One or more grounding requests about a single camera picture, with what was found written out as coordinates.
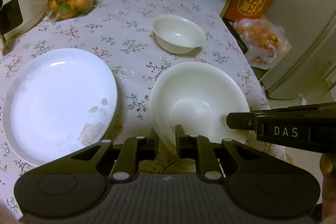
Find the cream bowl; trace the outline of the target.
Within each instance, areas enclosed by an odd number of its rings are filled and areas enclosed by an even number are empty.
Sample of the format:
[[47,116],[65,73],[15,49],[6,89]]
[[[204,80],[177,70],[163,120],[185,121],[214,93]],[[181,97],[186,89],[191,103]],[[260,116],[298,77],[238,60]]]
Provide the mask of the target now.
[[153,32],[165,51],[183,55],[207,42],[205,32],[194,22],[177,15],[160,15],[154,19]]
[[154,84],[150,119],[165,147],[177,153],[175,126],[187,135],[202,135],[213,143],[231,138],[245,143],[248,132],[230,129],[229,113],[248,112],[247,99],[237,83],[219,68],[197,62],[174,65]]

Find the small white plate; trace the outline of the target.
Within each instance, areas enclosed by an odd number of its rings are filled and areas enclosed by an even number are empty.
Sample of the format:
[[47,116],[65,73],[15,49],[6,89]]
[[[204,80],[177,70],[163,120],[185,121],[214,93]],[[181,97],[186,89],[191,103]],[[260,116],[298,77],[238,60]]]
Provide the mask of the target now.
[[5,97],[3,129],[14,153],[39,166],[99,141],[116,107],[108,65],[88,51],[63,48],[19,70]]

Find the cardboard box under bag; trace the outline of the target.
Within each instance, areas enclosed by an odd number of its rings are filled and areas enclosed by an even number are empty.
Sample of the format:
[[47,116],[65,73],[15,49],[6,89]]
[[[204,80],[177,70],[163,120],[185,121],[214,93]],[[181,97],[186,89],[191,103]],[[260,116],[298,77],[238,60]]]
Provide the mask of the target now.
[[225,18],[222,20],[230,33],[236,39],[238,46],[244,53],[244,56],[246,57],[248,64],[252,67],[255,75],[258,79],[260,79],[267,73],[267,71],[270,70],[270,65],[267,63],[268,57],[266,57],[264,50],[258,49],[256,46],[245,42],[234,29],[234,24],[232,22]]

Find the plastic bag of tangerines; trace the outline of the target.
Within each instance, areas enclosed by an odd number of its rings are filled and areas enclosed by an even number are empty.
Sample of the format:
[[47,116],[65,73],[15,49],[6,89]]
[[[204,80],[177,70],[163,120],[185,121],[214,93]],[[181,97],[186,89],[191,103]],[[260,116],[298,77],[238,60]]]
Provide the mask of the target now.
[[266,19],[242,19],[234,29],[245,42],[264,50],[270,69],[291,50],[284,28]]

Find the floral tablecloth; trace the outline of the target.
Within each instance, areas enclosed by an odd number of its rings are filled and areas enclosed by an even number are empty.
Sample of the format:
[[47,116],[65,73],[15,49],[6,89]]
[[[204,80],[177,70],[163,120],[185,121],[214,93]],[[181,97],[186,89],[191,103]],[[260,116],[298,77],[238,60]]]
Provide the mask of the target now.
[[[198,24],[207,42],[187,55],[173,55],[156,42],[151,25],[156,16],[179,15]],[[136,130],[148,132],[149,98],[155,81],[169,67],[187,61],[207,63],[230,75],[251,110],[266,110],[268,100],[238,41],[216,12],[175,0],[97,0],[87,16],[59,23],[42,20],[1,55],[1,97],[24,65],[59,48],[86,50],[104,61],[120,88],[121,108],[109,132],[118,142]]]

